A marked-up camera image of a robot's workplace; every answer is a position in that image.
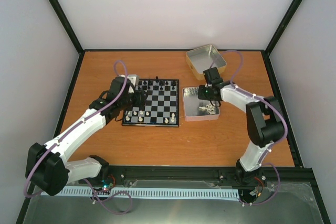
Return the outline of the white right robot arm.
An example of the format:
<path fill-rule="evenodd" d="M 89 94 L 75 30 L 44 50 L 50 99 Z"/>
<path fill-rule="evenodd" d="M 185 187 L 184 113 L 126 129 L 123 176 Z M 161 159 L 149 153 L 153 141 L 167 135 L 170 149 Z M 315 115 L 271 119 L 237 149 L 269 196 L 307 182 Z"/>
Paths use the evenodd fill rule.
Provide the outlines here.
<path fill-rule="evenodd" d="M 217 68 L 203 72 L 206 81 L 200 85 L 198 98 L 210 102 L 229 103 L 246 113 L 247 133 L 250 142 L 245 153 L 238 159 L 235 179 L 247 185 L 258 174 L 262 163 L 272 147 L 284 140 L 288 127 L 275 97 L 252 94 L 232 81 L 224 81 Z"/>

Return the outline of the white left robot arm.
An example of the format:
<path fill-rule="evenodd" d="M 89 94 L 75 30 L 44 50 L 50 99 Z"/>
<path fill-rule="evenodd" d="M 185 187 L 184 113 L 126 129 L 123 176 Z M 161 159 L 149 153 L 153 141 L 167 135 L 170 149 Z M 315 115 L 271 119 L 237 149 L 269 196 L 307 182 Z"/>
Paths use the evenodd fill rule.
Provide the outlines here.
<path fill-rule="evenodd" d="M 69 183 L 92 178 L 104 183 L 109 177 L 109 164 L 97 155 L 80 161 L 69 158 L 90 136 L 116 120 L 121 111 L 145 104 L 147 94 L 135 87 L 139 77 L 120 75 L 109 90 L 101 93 L 85 113 L 60 135 L 41 145 L 33 144 L 28 151 L 26 179 L 50 196 L 62 191 Z"/>

